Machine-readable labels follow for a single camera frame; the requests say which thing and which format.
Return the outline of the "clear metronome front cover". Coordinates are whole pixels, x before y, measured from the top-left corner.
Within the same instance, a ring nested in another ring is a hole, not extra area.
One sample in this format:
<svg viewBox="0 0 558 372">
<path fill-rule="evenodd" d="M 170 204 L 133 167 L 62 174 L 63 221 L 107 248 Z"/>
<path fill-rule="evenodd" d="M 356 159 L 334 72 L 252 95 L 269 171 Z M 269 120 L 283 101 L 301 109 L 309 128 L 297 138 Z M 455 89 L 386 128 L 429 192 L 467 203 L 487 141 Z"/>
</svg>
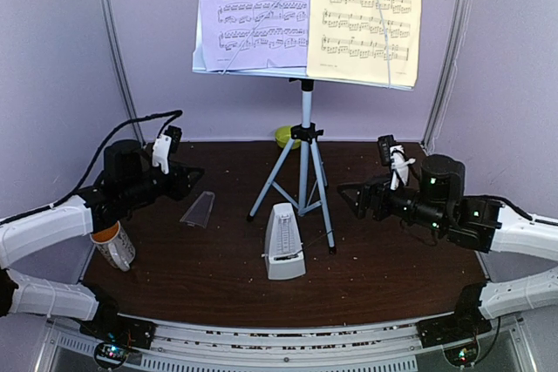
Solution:
<svg viewBox="0 0 558 372">
<path fill-rule="evenodd" d="M 191 227 L 206 228 L 214 206 L 215 194 L 202 192 L 180 218 L 180 222 Z"/>
</svg>

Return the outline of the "white perforated music stand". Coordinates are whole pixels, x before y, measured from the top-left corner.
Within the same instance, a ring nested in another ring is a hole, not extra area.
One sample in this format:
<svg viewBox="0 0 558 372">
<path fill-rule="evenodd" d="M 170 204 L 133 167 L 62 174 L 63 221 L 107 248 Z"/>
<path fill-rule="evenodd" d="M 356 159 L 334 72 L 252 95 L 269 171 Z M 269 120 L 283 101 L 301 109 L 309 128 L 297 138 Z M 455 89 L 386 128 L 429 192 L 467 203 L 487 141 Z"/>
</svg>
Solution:
<svg viewBox="0 0 558 372">
<path fill-rule="evenodd" d="M 272 11 L 274 11 L 283 0 L 276 0 L 265 12 L 261 20 L 257 23 L 257 25 L 246 35 L 243 39 L 240 48 L 244 45 L 245 41 L 248 41 L 248 38 L 252 36 L 255 32 L 256 28 L 259 25 L 263 24 L 264 19 L 267 19 Z M 317 130 L 316 125 L 310 121 L 311 119 L 311 109 L 312 109 L 312 93 L 314 90 L 314 80 L 307 79 L 307 78 L 290 78 L 289 82 L 301 82 L 301 92 L 302 92 L 302 123 L 299 125 L 295 125 L 291 128 L 291 139 L 288 141 L 287 145 L 276 161 L 275 165 L 273 166 L 267 180 L 265 181 L 262 190 L 259 192 L 258 197 L 255 200 L 254 205 L 251 207 L 248 215 L 246 217 L 247 222 L 253 221 L 254 217 L 257 214 L 258 209 L 260 208 L 264 198 L 266 197 L 269 189 L 271 187 L 275 188 L 295 209 L 296 213 L 300 216 L 305 215 L 308 212 L 313 211 L 314 209 L 321 207 L 323 212 L 323 222 L 325 233 L 324 236 L 327 237 L 329 252 L 330 254 L 337 253 L 337 247 L 335 243 L 333 228 L 331 225 L 330 220 L 330 211 L 328 207 L 328 201 L 326 198 L 327 192 L 327 179 L 324 174 L 323 169 L 323 161 L 319 152 L 317 140 L 319 136 L 323 135 L 323 130 Z M 276 176 L 280 172 L 282 165 L 286 158 L 288 157 L 289 153 L 291 152 L 292 148 L 296 140 L 301 141 L 300 145 L 300 173 L 299 173 L 299 190 L 298 190 L 298 201 L 296 201 L 293 197 L 291 197 L 277 182 Z M 309 172 L 309 163 L 310 163 L 310 155 L 313 161 L 313 167 L 315 171 L 316 181 L 314 188 L 318 189 L 319 192 L 319 200 L 311 203 L 307 201 L 307 181 L 308 181 L 308 172 Z"/>
</svg>

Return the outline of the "white metronome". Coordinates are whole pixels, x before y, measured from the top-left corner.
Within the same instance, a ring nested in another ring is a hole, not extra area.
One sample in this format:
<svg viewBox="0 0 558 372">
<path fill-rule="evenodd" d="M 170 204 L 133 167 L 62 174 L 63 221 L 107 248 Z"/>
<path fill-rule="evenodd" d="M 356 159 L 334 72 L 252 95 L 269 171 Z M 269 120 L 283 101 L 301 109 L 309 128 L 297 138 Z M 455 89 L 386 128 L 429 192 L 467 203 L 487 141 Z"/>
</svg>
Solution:
<svg viewBox="0 0 558 372">
<path fill-rule="evenodd" d="M 290 203 L 273 206 L 262 257 L 270 281 L 288 281 L 306 274 L 303 244 Z"/>
</svg>

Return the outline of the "yellow sheet music page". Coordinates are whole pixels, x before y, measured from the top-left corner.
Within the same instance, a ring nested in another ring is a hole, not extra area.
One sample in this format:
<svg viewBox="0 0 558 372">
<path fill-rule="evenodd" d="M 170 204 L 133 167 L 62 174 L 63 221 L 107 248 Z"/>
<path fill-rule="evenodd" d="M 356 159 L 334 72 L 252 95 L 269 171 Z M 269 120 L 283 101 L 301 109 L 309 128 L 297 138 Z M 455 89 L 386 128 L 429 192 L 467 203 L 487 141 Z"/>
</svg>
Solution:
<svg viewBox="0 0 558 372">
<path fill-rule="evenodd" d="M 422 0 L 310 0 L 311 78 L 411 89 Z"/>
</svg>

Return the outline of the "purple sheet music page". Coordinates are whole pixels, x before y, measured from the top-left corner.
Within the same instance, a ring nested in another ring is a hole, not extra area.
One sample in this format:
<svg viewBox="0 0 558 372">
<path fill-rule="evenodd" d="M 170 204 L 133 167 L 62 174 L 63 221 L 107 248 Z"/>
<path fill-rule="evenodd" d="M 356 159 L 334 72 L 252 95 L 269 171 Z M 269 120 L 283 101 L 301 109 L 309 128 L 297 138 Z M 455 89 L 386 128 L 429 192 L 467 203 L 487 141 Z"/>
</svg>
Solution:
<svg viewBox="0 0 558 372">
<path fill-rule="evenodd" d="M 207 71 L 304 67 L 310 0 L 200 0 Z"/>
</svg>

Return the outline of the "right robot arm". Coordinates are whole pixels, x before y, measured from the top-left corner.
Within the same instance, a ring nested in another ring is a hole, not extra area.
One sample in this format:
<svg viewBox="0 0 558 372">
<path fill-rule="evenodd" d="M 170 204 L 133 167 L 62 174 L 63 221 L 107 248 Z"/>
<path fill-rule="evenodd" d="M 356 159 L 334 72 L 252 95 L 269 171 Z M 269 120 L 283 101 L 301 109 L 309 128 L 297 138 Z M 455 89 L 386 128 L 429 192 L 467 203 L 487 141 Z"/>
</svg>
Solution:
<svg viewBox="0 0 558 372">
<path fill-rule="evenodd" d="M 488 254 L 516 253 L 557 259 L 557 221 L 523 211 L 495 195 L 466 195 L 466 168 L 446 155 L 433 154 L 420 165 L 418 188 L 394 186 L 397 174 L 345 183 L 337 191 L 357 218 L 376 221 L 396 216 L 408 225 L 428 228 L 437 239 Z M 464 287 L 447 319 L 447 331 L 462 339 L 492 319 L 557 302 L 557 271 L 549 269 L 513 281 L 481 282 Z"/>
</svg>

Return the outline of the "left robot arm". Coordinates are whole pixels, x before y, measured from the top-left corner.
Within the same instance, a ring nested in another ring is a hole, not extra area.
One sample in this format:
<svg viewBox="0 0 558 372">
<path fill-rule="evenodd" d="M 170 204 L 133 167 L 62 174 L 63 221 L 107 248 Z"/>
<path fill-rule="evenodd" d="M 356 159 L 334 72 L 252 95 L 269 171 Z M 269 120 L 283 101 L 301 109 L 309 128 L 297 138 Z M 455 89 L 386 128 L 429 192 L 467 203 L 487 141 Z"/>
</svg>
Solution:
<svg viewBox="0 0 558 372">
<path fill-rule="evenodd" d="M 119 140 L 103 151 L 96 181 L 59 203 L 1 221 L 1 314 L 65 317 L 82 333 L 119 346 L 149 348 L 154 325 L 127 320 L 118 303 L 95 285 L 66 284 L 22 274 L 13 264 L 59 242 L 117 226 L 159 197 L 185 199 L 203 176 L 199 167 L 172 161 L 178 143 L 160 135 L 147 153 L 139 141 Z"/>
</svg>

